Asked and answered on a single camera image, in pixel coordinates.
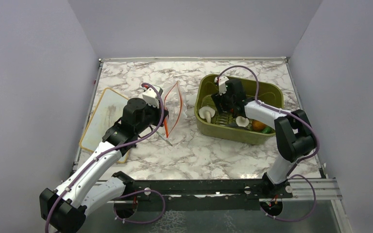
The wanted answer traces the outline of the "clear zip top bag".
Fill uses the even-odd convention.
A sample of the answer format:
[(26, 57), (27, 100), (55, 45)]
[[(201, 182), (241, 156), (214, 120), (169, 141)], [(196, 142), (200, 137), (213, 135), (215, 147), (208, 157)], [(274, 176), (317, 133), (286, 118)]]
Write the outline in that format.
[(184, 92), (179, 81), (166, 86), (163, 93), (164, 108), (168, 115), (164, 118), (165, 138), (169, 139), (180, 119), (184, 116)]

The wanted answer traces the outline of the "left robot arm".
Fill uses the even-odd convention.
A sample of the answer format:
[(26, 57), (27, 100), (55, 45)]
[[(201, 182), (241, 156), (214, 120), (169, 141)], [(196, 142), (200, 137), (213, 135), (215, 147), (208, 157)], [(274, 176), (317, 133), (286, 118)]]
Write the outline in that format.
[(75, 233), (91, 213), (111, 199), (131, 197), (133, 186), (125, 173), (99, 186), (96, 182), (137, 143), (155, 134), (167, 114), (161, 96), (129, 99), (122, 117), (106, 131), (85, 163), (54, 190), (46, 188), (41, 192), (45, 232), (54, 227), (59, 233)]

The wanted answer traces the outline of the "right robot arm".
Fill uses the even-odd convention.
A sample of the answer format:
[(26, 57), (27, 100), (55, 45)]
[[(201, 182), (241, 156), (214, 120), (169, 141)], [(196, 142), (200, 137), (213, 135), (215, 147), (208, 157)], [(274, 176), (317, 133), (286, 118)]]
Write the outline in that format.
[(246, 127), (250, 120), (257, 120), (275, 131), (280, 155), (262, 177), (258, 189), (268, 198), (280, 192), (301, 158), (317, 151), (319, 142), (302, 110), (288, 112), (268, 105), (257, 97), (246, 96), (238, 79), (218, 76), (214, 80), (217, 93), (211, 96), (219, 113), (231, 113), (239, 127)]

